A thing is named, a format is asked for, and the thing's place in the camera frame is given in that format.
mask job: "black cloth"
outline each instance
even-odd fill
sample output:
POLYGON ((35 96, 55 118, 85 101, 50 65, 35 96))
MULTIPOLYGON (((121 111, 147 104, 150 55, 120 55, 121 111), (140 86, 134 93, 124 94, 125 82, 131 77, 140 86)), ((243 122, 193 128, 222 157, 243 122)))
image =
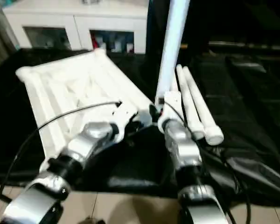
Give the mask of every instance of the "black cloth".
MULTIPOLYGON (((22 66, 85 51, 22 49, 0 67, 0 180, 18 147, 36 128, 26 88, 15 76, 22 66)), ((112 61, 154 100, 159 63, 144 55, 111 53, 112 61)), ((244 201, 223 154, 248 189, 253 203, 280 206, 280 61, 257 57, 197 56, 189 64, 215 121, 224 133, 218 147, 201 142, 206 167, 227 201, 244 201)), ((24 185, 44 159, 36 136, 12 172, 9 184, 24 185)), ((157 127, 146 128, 97 155, 77 190, 176 197, 172 164, 157 127)))

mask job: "glass cabinet door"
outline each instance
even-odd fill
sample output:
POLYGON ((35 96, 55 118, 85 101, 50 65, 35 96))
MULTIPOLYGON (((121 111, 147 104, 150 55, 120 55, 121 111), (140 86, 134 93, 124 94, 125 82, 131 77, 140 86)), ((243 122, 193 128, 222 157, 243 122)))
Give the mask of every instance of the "glass cabinet door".
POLYGON ((145 19, 75 16, 82 48, 145 53, 145 19))
POLYGON ((6 14, 21 48, 81 49, 74 16, 6 14))
POLYGON ((33 48, 71 49, 64 28, 23 27, 33 48))

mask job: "wire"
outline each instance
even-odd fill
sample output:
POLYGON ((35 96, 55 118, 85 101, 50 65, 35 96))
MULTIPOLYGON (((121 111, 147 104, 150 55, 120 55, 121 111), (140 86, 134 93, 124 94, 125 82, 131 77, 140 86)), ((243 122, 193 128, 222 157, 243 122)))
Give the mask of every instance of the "wire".
MULTIPOLYGON (((192 134, 192 131, 191 131, 191 129, 189 128, 189 126, 187 125, 187 123, 185 122, 185 120, 182 118, 182 116, 179 114, 179 112, 171 105, 171 104, 169 104, 169 103, 167 103, 167 102, 164 102, 164 104, 166 104, 166 105, 168 105, 175 113, 176 113, 176 115, 179 117, 179 119, 183 122, 183 125, 188 129, 188 131, 192 134)), ((193 141, 197 144, 197 146, 198 146, 198 148, 199 149, 202 149, 202 150, 204 150, 201 146, 200 146, 200 143, 195 139, 195 138, 193 138, 193 141)), ((222 160, 222 158, 220 157, 220 156, 218 156, 218 155, 214 155, 214 156, 216 156, 217 158, 219 158, 220 160, 222 160)), ((232 224, 237 224, 237 222, 235 221, 235 219, 234 219, 234 217, 233 217, 233 215, 232 215, 232 213, 231 213, 231 211, 230 211, 230 209, 228 208, 228 206, 226 206, 225 204, 224 204, 224 210, 227 212, 227 214, 228 214, 228 216, 229 216, 229 218, 230 218, 230 221, 231 221, 231 223, 232 224)))
POLYGON ((115 104, 116 106, 119 106, 121 103, 120 102, 116 102, 116 101, 112 101, 112 102, 106 102, 106 103, 101 103, 101 104, 94 104, 94 105, 90 105, 90 106, 85 106, 85 107, 81 107, 81 108, 78 108, 78 109, 75 109, 75 110, 72 110, 72 111, 69 111, 69 112, 66 112, 66 113, 63 113, 63 114, 60 114, 54 118, 52 118, 51 120, 47 121, 46 123, 44 123, 43 125, 41 125, 39 128, 35 129, 27 138, 26 140, 21 144, 17 154, 15 155, 14 157, 14 160, 12 161, 12 163, 10 164, 8 170, 7 170, 7 173, 3 179, 3 182, 1 183, 0 185, 0 197, 2 195, 2 192, 3 192, 3 189, 5 188, 5 185, 8 181, 8 178, 10 176, 10 173, 12 171, 12 169, 14 168, 14 166, 16 165, 17 161, 21 158, 21 156, 23 155, 23 153, 25 152, 25 145, 32 139, 32 137, 34 137, 34 135, 36 133, 38 133, 43 127, 47 126, 48 124, 52 123, 53 121, 61 118, 61 117, 64 117, 66 115, 69 115, 69 114, 73 114, 73 113, 76 113, 76 112, 79 112, 79 111, 83 111, 83 110, 86 110, 86 109, 90 109, 90 108, 93 108, 93 107, 98 107, 98 106, 104 106, 104 105, 112 105, 112 104, 115 104))
POLYGON ((246 210, 247 210, 247 217, 246 217, 246 224, 250 224, 251 223, 251 202, 250 202, 250 198, 247 192, 247 188, 244 185, 244 183, 242 182, 242 180, 237 176, 236 172, 234 171, 234 169, 232 168, 232 166, 227 162, 226 157, 223 155, 221 155, 222 157, 222 161, 226 164, 226 166, 228 166, 228 168, 232 171, 232 174, 234 176, 234 179, 239 183, 240 188, 243 190, 243 193, 245 194, 246 197, 246 210))

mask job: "white cabinet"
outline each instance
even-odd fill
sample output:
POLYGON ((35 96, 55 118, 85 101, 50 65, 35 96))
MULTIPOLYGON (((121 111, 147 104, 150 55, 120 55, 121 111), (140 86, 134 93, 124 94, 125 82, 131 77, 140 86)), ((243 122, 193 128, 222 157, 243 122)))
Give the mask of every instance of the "white cabinet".
POLYGON ((148 0, 19 0, 3 9, 22 48, 145 53, 148 0))

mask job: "red object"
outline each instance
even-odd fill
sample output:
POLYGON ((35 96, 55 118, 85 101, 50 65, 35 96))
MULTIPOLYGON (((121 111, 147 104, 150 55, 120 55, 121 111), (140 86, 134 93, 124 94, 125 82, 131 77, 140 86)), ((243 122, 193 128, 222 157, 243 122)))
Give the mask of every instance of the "red object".
POLYGON ((93 49, 99 48, 97 40, 95 39, 95 37, 93 35, 91 35, 91 33, 90 33, 90 37, 91 37, 93 49))

